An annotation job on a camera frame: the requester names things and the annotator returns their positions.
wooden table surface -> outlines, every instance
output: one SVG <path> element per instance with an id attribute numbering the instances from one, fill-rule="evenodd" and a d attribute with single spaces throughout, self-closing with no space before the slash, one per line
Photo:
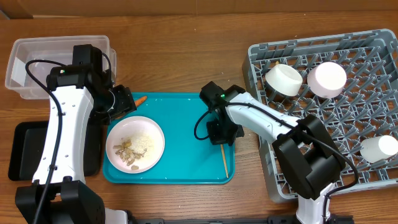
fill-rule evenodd
<path id="1" fill-rule="evenodd" d="M 0 71 L 18 38 L 107 35 L 118 54 L 117 83 L 132 91 L 199 92 L 213 80 L 223 88 L 244 86 L 241 65 L 252 44 L 388 28 L 398 34 L 398 11 L 311 12 L 218 16 L 97 17 L 0 21 Z M 8 179 L 14 128 L 46 120 L 49 103 L 23 100 L 0 86 L 0 222 L 25 223 Z M 236 141 L 236 173 L 226 185 L 115 185 L 100 172 L 86 184 L 106 207 L 138 218 L 265 218 L 293 214 L 296 203 L 276 204 L 266 189 L 257 136 L 246 130 Z M 339 195 L 331 211 L 356 223 L 397 223 L 397 189 Z"/>

white cup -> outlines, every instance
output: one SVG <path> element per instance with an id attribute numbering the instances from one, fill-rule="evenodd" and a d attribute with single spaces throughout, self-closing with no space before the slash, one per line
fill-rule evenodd
<path id="1" fill-rule="evenodd" d="M 277 64 L 266 73 L 266 82 L 283 95 L 295 96 L 299 92 L 303 78 L 296 69 Z"/>
<path id="2" fill-rule="evenodd" d="M 361 145 L 362 157 L 372 163 L 398 153 L 398 141 L 389 135 L 365 139 Z"/>
<path id="3" fill-rule="evenodd" d="M 343 67 L 335 62 L 325 62 L 310 71 L 307 78 L 311 91 L 322 98 L 338 96 L 347 82 Z"/>

gray dish rack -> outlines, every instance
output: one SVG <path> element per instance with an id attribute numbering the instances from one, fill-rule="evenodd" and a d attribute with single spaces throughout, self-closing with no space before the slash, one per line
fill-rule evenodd
<path id="1" fill-rule="evenodd" d="M 347 73 L 345 89 L 333 99 L 315 96 L 307 85 L 309 71 L 323 62 L 336 62 Z M 276 63 L 290 65 L 303 77 L 297 96 L 281 95 L 267 85 L 265 74 Z M 398 41 L 392 31 L 382 29 L 255 44 L 242 70 L 246 90 L 260 102 L 285 114 L 300 118 L 314 114 L 323 121 L 340 151 L 359 171 L 359 183 L 338 192 L 345 194 L 398 184 L 398 154 L 370 164 L 359 153 L 363 139 L 385 134 L 398 138 L 397 64 Z M 272 146 L 261 138 L 259 152 L 270 198 L 275 202 L 297 198 Z M 353 178 L 347 166 L 336 184 L 348 184 Z"/>

wooden chopstick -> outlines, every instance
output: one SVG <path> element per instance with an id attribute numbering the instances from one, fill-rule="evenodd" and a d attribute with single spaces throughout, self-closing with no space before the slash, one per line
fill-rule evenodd
<path id="1" fill-rule="evenodd" d="M 227 168 L 227 166 L 226 166 L 226 161 L 225 161 L 224 146 L 223 146 L 222 144 L 221 144 L 220 146 L 221 146 L 221 153 L 222 153 L 222 155 L 223 155 L 223 161 L 224 161 L 224 168 L 225 168 L 226 178 L 229 178 L 229 175 L 228 175 L 228 168 Z"/>

wooden stick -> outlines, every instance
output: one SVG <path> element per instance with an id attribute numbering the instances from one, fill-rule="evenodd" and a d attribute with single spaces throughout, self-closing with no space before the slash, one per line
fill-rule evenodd
<path id="1" fill-rule="evenodd" d="M 227 168 L 227 166 L 226 166 L 226 161 L 225 161 L 224 146 L 223 146 L 222 144 L 221 144 L 220 146 L 221 146 L 221 153 L 222 153 L 222 155 L 223 155 L 223 161 L 224 161 L 224 168 L 225 168 L 226 178 L 229 178 L 229 175 L 228 175 L 228 168 Z"/>

